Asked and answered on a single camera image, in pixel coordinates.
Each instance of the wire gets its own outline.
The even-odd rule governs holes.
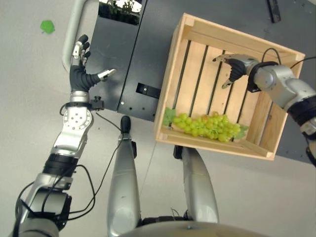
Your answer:
[[[171,211],[172,211],[172,212],[175,211],[175,212],[177,213],[177,215],[180,216],[180,215],[179,215],[179,212],[178,212],[176,209],[173,209],[173,208],[171,207]]]
[[[76,216],[76,217],[73,217],[73,218],[68,218],[68,219],[67,219],[68,221],[72,221],[72,220],[78,219],[78,218],[80,218],[80,217],[82,217],[82,216],[88,214],[88,213],[94,208],[94,206],[95,206],[95,196],[96,196],[96,193],[95,193],[95,191],[94,191],[94,187],[93,187],[93,183],[92,183],[92,180],[91,180],[91,176],[90,176],[90,174],[89,174],[89,171],[88,171],[88,169],[87,169],[84,165],[82,165],[82,164],[77,165],[77,167],[82,167],[82,168],[85,170],[85,172],[87,173],[87,176],[88,176],[88,179],[89,179],[89,182],[90,182],[90,185],[91,185],[92,193],[93,193],[93,196],[92,196],[92,201],[93,201],[93,203],[92,203],[92,206],[90,207],[90,209],[87,210],[84,214],[79,215],[79,216]]]
[[[22,191],[20,192],[20,194],[19,194],[19,196],[18,196],[18,198],[17,198],[17,200],[16,200],[16,203],[15,203],[15,218],[17,218],[17,216],[18,216],[18,204],[19,204],[19,201],[20,201],[20,199],[21,199],[21,196],[23,195],[23,193],[25,192],[25,190],[26,190],[29,186],[31,186],[33,183],[34,183],[34,181],[31,182],[31,183],[29,183],[29,184],[28,184],[27,186],[25,186],[25,187],[22,189]]]
[[[17,218],[15,219],[13,232],[12,232],[12,237],[19,237],[19,230],[20,230],[20,222],[21,222],[21,220],[22,220],[22,202],[19,200],[19,203],[18,203],[18,215],[17,215]]]
[[[31,213],[33,214],[35,217],[40,218],[40,216],[38,216],[35,212],[33,212],[33,210],[22,200],[20,199],[22,205]]]
[[[61,112],[63,111],[63,109],[65,108],[65,106],[66,106],[66,104],[63,104],[63,105],[60,107],[60,109],[59,109],[59,114],[60,114],[61,116],[64,116],[64,114],[62,114]]]
[[[63,114],[61,113],[61,111],[62,111],[62,109],[63,109],[64,107],[65,107],[65,105],[63,105],[63,106],[60,108],[60,111],[59,111],[59,114],[60,114],[60,115],[63,115]],[[98,113],[96,113],[96,114],[97,114],[99,117],[101,117],[101,118],[103,118],[104,120],[106,120],[107,122],[111,123],[111,124],[112,124],[113,126],[115,126],[119,131],[121,131],[121,129],[120,129],[118,126],[116,126],[113,122],[111,122],[110,120],[106,119],[105,117],[101,116],[101,115],[98,114]],[[66,170],[58,179],[57,179],[57,176],[56,176],[55,180],[57,179],[57,181],[56,181],[56,182],[54,181],[54,184],[52,185],[52,187],[50,187],[49,191],[47,192],[47,194],[45,195],[45,198],[44,198],[44,200],[43,200],[43,203],[42,203],[42,206],[41,206],[41,216],[44,215],[45,204],[46,204],[46,202],[47,202],[47,199],[48,199],[49,195],[53,192],[53,190],[54,190],[54,188],[56,187],[56,185],[61,181],[62,178],[64,178],[72,169],[75,169],[76,167],[82,167],[82,168],[86,171],[87,176],[88,176],[88,179],[89,179],[89,182],[90,182],[90,185],[91,185],[91,189],[92,189],[93,196],[92,196],[90,202],[88,203],[88,205],[87,205],[84,209],[79,210],[79,211],[69,212],[69,214],[75,214],[75,213],[80,213],[80,212],[86,211],[86,210],[88,209],[88,207],[90,206],[90,204],[91,204],[92,202],[93,202],[93,203],[92,203],[92,206],[89,208],[89,210],[87,210],[84,214],[81,214],[81,215],[76,216],[76,217],[73,217],[73,218],[68,218],[68,219],[66,219],[65,221],[75,220],[75,219],[78,219],[78,218],[80,218],[80,217],[82,217],[82,216],[88,214],[88,213],[94,208],[94,206],[95,206],[95,197],[96,197],[96,195],[98,194],[98,192],[100,191],[100,189],[101,189],[101,187],[102,187],[102,184],[103,184],[103,181],[104,181],[104,179],[105,179],[105,176],[106,176],[106,174],[107,174],[107,172],[108,172],[108,170],[109,170],[109,167],[110,167],[110,165],[111,165],[111,163],[112,163],[114,154],[115,154],[115,152],[118,150],[118,148],[120,147],[122,141],[123,141],[123,140],[121,139],[121,141],[119,142],[118,146],[114,149],[113,154],[112,154],[112,156],[111,156],[111,158],[110,158],[110,161],[109,161],[109,163],[108,163],[108,166],[107,166],[107,168],[106,168],[106,170],[105,170],[105,172],[104,172],[104,174],[103,174],[103,177],[102,177],[102,179],[101,179],[100,185],[99,185],[99,187],[98,187],[98,189],[97,189],[96,192],[94,191],[94,187],[93,187],[93,183],[92,183],[92,180],[91,180],[91,176],[90,176],[89,171],[87,170],[87,168],[86,168],[84,165],[82,165],[82,164],[73,165],[73,166],[71,166],[68,170]],[[16,219],[17,219],[17,220],[20,218],[20,221],[21,221],[21,218],[22,218],[22,213],[21,213],[22,211],[19,212],[19,206],[20,206],[20,205],[25,206],[25,208],[27,208],[27,210],[28,210],[30,213],[32,213],[34,216],[38,216],[36,213],[34,213],[34,212],[30,209],[30,207],[29,207],[25,202],[23,202],[23,201],[20,199],[20,197],[22,196],[23,192],[24,192],[29,186],[31,186],[33,183],[34,183],[34,182],[31,182],[31,183],[28,184],[26,187],[24,187],[23,190],[21,191],[21,193],[19,194],[19,197],[18,197],[18,200],[17,200],[17,203],[16,203],[16,216],[17,216]]]
[[[291,68],[291,69],[294,68],[294,67],[295,67],[297,64],[299,64],[300,62],[303,62],[303,61],[306,61],[306,60],[310,60],[310,59],[314,59],[314,58],[316,58],[316,56],[304,58],[304,59],[302,59],[302,60],[300,60],[300,61],[294,63],[294,64],[292,65],[292,67],[290,67],[290,68]]]
[[[100,189],[101,189],[101,187],[102,187],[104,178],[105,178],[105,176],[106,176],[106,174],[107,174],[107,172],[108,172],[108,169],[109,169],[110,164],[111,164],[111,162],[112,162],[112,160],[113,160],[114,154],[115,154],[115,152],[118,150],[118,148],[119,148],[119,146],[121,145],[122,141],[123,141],[123,140],[120,141],[120,143],[118,144],[118,146],[117,146],[117,147],[115,148],[115,150],[113,151],[112,156],[111,156],[111,159],[110,159],[110,161],[109,161],[109,163],[108,163],[108,166],[107,166],[107,168],[106,168],[106,170],[105,170],[105,172],[104,172],[104,174],[103,174],[103,177],[102,177],[102,179],[101,179],[100,185],[99,185],[97,191],[95,192],[94,197],[92,197],[92,199],[90,200],[90,202],[87,204],[87,206],[86,206],[84,209],[82,209],[82,210],[80,210],[80,211],[72,211],[72,212],[70,212],[69,214],[74,214],[74,213],[83,212],[83,211],[87,210],[87,208],[90,206],[91,202],[93,201],[93,198],[96,197],[96,195],[98,194],[98,192],[100,191]]]
[[[102,115],[98,114],[96,112],[97,116],[99,116],[100,118],[104,119],[105,121],[109,122],[110,124],[112,124],[114,127],[116,127],[120,132],[122,132],[122,130],[113,122],[111,122],[110,120],[108,120],[107,118],[103,117]]]
[[[263,63],[263,60],[265,59],[266,53],[267,53],[269,50],[273,50],[273,51],[276,53],[278,62],[279,62],[279,64],[281,65],[282,63],[281,63],[280,55],[279,55],[278,51],[277,51],[275,48],[268,48],[268,49],[263,53],[261,62]]]
[[[53,189],[55,188],[55,186],[59,183],[59,181],[64,178],[72,169],[76,168],[76,165],[73,165],[71,167],[69,167],[58,179],[56,182],[54,182],[54,184],[50,187],[49,191],[47,192],[47,194],[45,195],[45,198],[43,200],[43,203],[41,205],[41,214],[44,215],[44,208],[45,208],[45,204],[46,201],[48,199],[48,196],[53,192]]]

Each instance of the green grapes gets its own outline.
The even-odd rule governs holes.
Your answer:
[[[203,115],[191,118],[186,113],[173,118],[173,123],[182,129],[184,133],[194,137],[202,136],[209,139],[218,139],[220,142],[229,142],[241,131],[238,123],[231,123],[227,115],[213,112],[212,116]]]

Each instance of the gray floor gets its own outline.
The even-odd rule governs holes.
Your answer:
[[[97,1],[85,9],[80,32],[92,35]],[[0,0],[0,233],[6,236],[14,222],[14,203],[21,188],[34,180],[46,161],[62,128],[60,106],[69,98],[68,75],[61,64],[61,50],[72,1]],[[42,34],[40,23],[51,19],[56,31]],[[119,123],[120,114],[101,112]],[[142,216],[180,213],[186,210],[182,164],[172,158],[171,145],[156,143],[153,123],[132,118],[132,136],[137,142]],[[80,163],[86,165],[98,184],[118,131],[95,118]],[[234,157],[200,151],[209,170],[219,206],[220,221],[272,237],[316,235],[315,169],[298,161],[276,157],[275,161]],[[71,221],[60,234],[106,236],[105,213],[109,190],[107,176],[94,210]],[[85,174],[78,171],[70,190],[73,210],[90,199]]]

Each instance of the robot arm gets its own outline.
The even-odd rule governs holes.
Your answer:
[[[297,79],[292,70],[276,62],[260,63],[247,55],[223,54],[213,61],[223,61],[232,67],[228,87],[243,75],[248,75],[247,90],[267,92],[272,101],[288,112],[301,127],[309,141],[307,153],[316,166],[316,92],[304,81]]]
[[[93,124],[90,112],[89,89],[105,81],[115,69],[98,74],[87,74],[85,63],[90,56],[88,37],[83,35],[75,44],[70,69],[71,94],[65,105],[63,129],[58,135],[45,163],[43,172],[38,174],[25,199],[30,208],[20,208],[16,224],[18,236],[24,233],[32,236],[58,236],[63,229],[70,211],[71,196],[64,192],[72,183],[72,174],[87,141],[87,133]]]

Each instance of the black metal panel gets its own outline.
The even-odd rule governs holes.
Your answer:
[[[118,111],[154,120],[158,99],[136,93],[138,83],[161,88],[172,33],[182,14],[210,20],[263,38],[269,23],[264,1],[149,0],[140,26]]]
[[[265,39],[298,50],[306,55],[316,55],[316,7],[307,0],[278,0],[282,20],[269,24]],[[316,88],[316,61],[304,62],[300,79]],[[277,155],[310,163],[305,153],[307,143],[299,126],[289,116]]]
[[[106,68],[117,72],[106,82],[90,89],[90,96],[101,96],[106,109],[117,110],[139,26],[98,16],[91,41],[91,56],[87,62],[88,73]]]

